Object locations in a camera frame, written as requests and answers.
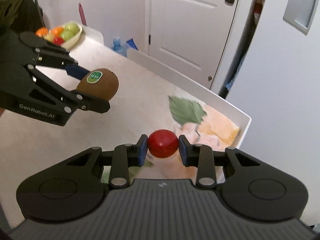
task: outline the white door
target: white door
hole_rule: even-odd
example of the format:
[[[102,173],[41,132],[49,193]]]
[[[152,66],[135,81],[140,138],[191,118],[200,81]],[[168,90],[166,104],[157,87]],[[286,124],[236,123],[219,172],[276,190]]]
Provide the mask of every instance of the white door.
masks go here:
[[[150,56],[210,88],[236,1],[152,0]]]

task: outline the kiwi fruit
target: kiwi fruit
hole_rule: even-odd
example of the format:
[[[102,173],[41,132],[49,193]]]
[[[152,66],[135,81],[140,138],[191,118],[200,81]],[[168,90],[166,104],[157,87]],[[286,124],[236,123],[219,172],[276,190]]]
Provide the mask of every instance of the kiwi fruit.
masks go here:
[[[112,71],[106,68],[99,68],[94,71],[91,71],[80,81],[80,83],[77,86],[78,91],[92,95],[97,98],[102,98],[107,101],[114,97],[114,95],[118,91],[118,88],[119,81],[117,76]]]

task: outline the toy fruit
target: toy fruit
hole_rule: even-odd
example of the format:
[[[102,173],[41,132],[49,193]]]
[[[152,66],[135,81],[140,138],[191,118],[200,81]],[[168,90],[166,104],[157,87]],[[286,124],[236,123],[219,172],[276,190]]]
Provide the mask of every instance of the toy fruit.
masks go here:
[[[87,74],[78,84],[77,90],[97,98],[109,101],[117,93],[117,76],[106,68],[100,68]]]
[[[179,147],[177,136],[169,130],[157,130],[148,138],[148,149],[157,158],[167,158],[173,155]]]
[[[52,30],[50,30],[50,33],[52,33],[54,36],[59,37],[60,34],[63,32],[63,27],[62,26],[58,26],[53,28]]]
[[[39,30],[36,31],[36,35],[39,37],[42,37],[43,35],[46,35],[47,33],[49,33],[47,28],[40,28]]]
[[[64,39],[64,41],[70,40],[74,36],[72,31],[64,30],[60,33],[60,37]]]
[[[64,29],[71,31],[74,35],[76,35],[80,30],[79,26],[73,22],[66,24]]]
[[[55,36],[51,33],[47,33],[47,34],[43,35],[43,38],[47,41],[53,42],[53,39],[55,38]]]
[[[60,46],[62,43],[64,43],[64,39],[61,37],[55,37],[53,39],[53,43]]]

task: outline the refrigerator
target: refrigerator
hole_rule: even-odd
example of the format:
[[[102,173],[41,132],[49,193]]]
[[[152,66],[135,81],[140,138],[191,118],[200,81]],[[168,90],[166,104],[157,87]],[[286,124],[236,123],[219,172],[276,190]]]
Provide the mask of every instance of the refrigerator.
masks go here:
[[[302,181],[320,223],[320,4],[265,0],[227,101],[252,117],[241,150]]]

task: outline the orange fruit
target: orange fruit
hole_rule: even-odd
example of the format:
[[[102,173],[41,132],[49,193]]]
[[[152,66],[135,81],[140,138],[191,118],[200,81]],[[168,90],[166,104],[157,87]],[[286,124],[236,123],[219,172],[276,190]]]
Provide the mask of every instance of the orange fruit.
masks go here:
[[[50,33],[56,37],[59,37],[60,34],[63,32],[64,28],[62,26],[58,26],[50,30]]]
[[[39,37],[42,37],[43,35],[46,35],[49,33],[48,29],[45,27],[40,28],[39,30],[36,31],[36,35]]]

